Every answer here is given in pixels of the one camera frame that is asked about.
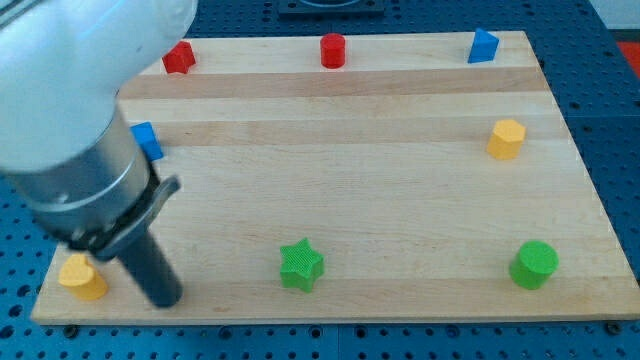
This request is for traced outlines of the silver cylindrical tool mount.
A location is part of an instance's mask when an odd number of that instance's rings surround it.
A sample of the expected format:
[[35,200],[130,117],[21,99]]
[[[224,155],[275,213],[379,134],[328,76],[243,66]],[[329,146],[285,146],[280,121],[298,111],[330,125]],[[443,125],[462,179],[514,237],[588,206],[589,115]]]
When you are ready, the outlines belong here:
[[160,257],[150,226],[180,189],[177,177],[158,177],[120,111],[79,154],[45,170],[10,173],[8,180],[52,237],[101,261],[122,257],[135,244]]

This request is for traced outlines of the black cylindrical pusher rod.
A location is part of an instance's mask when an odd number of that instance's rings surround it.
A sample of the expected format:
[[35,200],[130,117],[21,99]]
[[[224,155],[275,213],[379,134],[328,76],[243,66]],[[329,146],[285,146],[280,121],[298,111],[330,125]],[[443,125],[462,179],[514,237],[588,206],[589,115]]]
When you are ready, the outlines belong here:
[[182,284],[149,232],[127,245],[117,258],[154,306],[169,308],[179,302]]

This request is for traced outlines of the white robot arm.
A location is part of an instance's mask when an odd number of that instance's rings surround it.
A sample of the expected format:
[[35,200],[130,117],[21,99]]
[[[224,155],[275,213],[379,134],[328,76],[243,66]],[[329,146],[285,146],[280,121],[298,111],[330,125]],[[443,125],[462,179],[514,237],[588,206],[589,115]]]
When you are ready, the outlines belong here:
[[150,234],[176,177],[160,178],[120,111],[121,87],[168,53],[196,0],[5,1],[1,173],[73,250],[118,259],[158,307],[179,278]]

